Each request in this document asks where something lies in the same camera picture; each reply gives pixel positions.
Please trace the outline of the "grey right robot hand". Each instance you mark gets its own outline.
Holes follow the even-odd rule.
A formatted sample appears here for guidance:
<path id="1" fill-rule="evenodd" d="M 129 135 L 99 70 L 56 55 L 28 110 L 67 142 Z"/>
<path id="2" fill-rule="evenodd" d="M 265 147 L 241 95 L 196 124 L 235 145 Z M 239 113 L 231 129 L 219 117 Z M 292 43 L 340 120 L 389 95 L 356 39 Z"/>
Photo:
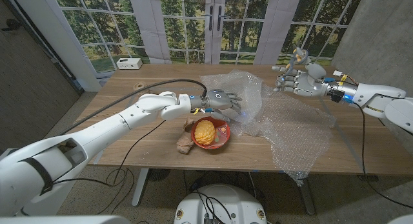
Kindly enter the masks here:
<path id="1" fill-rule="evenodd" d="M 307 50 L 296 47 L 287 66 L 272 66 L 282 72 L 275 82 L 275 92 L 292 92 L 299 96 L 320 97 L 327 94 L 326 70 L 309 58 Z"/>

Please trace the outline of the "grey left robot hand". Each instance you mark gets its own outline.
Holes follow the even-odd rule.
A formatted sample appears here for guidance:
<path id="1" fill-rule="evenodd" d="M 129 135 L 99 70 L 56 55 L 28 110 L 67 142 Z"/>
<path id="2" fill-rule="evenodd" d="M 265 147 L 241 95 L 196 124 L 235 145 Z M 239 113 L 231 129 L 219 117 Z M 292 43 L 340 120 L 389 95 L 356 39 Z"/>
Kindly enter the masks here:
<path id="1" fill-rule="evenodd" d="M 242 99 L 234 92 L 225 92 L 224 90 L 210 90 L 202 98 L 202 107 L 210 108 L 210 115 L 214 119 L 220 119 L 226 122 L 230 121 L 229 117 L 222 114 L 221 110 L 232 109 L 238 114 L 241 113 L 240 101 Z"/>

